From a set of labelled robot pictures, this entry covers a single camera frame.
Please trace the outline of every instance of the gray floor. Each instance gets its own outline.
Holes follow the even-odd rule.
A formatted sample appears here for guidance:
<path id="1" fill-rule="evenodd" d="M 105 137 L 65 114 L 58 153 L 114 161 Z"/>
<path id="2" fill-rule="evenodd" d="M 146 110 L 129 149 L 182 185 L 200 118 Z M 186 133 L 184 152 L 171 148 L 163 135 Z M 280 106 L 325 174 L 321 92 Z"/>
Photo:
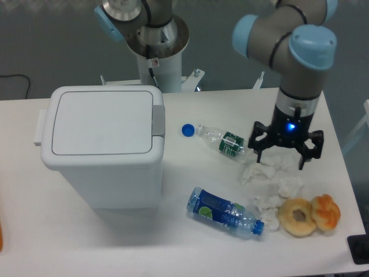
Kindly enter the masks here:
<path id="1" fill-rule="evenodd" d="M 0 0 L 0 75 L 26 74 L 29 98 L 49 98 L 64 85 L 97 85 L 138 79 L 135 58 L 124 43 L 105 36 L 93 15 L 100 0 Z M 280 76 L 242 58 L 231 46 L 232 30 L 245 14 L 270 14 L 269 0 L 174 0 L 174 12 L 187 22 L 190 43 L 183 53 L 183 75 L 206 71 L 204 90 L 251 88 L 261 71 L 263 87 L 279 86 Z M 364 115 L 369 99 L 369 1 L 340 0 L 326 24 L 338 39 L 334 68 L 325 94 L 337 137 Z M 27 80 L 0 78 L 0 100 L 23 99 Z M 369 135 L 345 157 L 361 207 L 369 204 Z"/>

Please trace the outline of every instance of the orange object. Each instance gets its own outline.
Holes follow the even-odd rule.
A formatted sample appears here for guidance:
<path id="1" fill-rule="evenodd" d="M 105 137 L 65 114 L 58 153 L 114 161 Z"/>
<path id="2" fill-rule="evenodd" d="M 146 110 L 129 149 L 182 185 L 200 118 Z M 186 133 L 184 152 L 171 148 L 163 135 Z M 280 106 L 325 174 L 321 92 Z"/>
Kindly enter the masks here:
<path id="1" fill-rule="evenodd" d="M 316 196 L 311 200 L 311 217 L 319 229 L 330 231 L 336 228 L 341 218 L 341 211 L 328 194 Z"/>

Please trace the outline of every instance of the blue led light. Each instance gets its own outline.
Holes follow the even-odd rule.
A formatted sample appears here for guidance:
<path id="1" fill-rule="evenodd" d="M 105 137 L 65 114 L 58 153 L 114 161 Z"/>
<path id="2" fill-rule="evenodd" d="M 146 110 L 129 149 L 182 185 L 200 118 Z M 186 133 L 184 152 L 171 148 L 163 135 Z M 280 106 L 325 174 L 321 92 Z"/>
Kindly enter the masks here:
<path id="1" fill-rule="evenodd" d="M 293 123 L 288 123 L 287 124 L 287 131 L 291 132 L 296 128 L 296 125 Z"/>

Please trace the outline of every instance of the black cable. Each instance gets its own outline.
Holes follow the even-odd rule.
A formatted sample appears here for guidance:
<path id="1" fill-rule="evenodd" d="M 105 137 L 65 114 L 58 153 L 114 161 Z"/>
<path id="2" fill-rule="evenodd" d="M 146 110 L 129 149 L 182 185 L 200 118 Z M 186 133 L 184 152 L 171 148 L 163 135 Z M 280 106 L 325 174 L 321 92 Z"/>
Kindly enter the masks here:
<path id="1" fill-rule="evenodd" d="M 9 77 L 23 77 L 23 78 L 26 78 L 27 79 L 27 81 L 28 81 L 28 87 L 27 87 L 27 90 L 26 90 L 25 96 L 24 96 L 24 99 L 27 99 L 28 98 L 29 88 L 31 86 L 31 80 L 29 79 L 29 77 L 27 75 L 24 75 L 24 74 L 0 75 L 0 78 L 9 78 Z"/>
<path id="2" fill-rule="evenodd" d="M 145 55 L 146 55 L 146 60 L 148 61 L 150 59 L 150 45 L 146 44 L 146 48 L 145 48 Z M 159 84 L 157 83 L 156 77 L 154 75 L 154 70 L 152 69 L 152 65 L 149 66 L 149 73 L 151 78 L 153 79 L 155 86 L 159 88 Z"/>

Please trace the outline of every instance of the light blue joint cap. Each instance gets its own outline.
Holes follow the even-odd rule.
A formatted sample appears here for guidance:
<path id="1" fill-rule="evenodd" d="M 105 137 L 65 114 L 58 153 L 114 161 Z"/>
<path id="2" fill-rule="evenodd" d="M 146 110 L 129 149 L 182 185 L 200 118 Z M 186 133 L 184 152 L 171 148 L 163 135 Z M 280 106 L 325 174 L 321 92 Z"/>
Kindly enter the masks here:
<path id="1" fill-rule="evenodd" d="M 109 38 L 116 42 L 121 42 L 125 39 L 99 6 L 95 8 L 95 16 Z"/>
<path id="2" fill-rule="evenodd" d="M 333 65 L 337 38 L 323 26 L 302 25 L 289 38 L 289 49 L 302 65 L 313 70 L 328 70 Z"/>
<path id="3" fill-rule="evenodd" d="M 248 45 L 248 37 L 250 36 L 251 29 L 255 23 L 255 20 L 258 16 L 253 14 L 248 14 L 240 19 L 236 24 L 235 29 L 233 30 L 232 35 L 232 45 L 233 48 L 244 55 L 246 58 L 247 56 L 247 45 Z"/>
<path id="4" fill-rule="evenodd" d="M 338 0 L 326 0 L 327 1 L 327 14 L 324 22 L 327 22 L 337 10 Z"/>

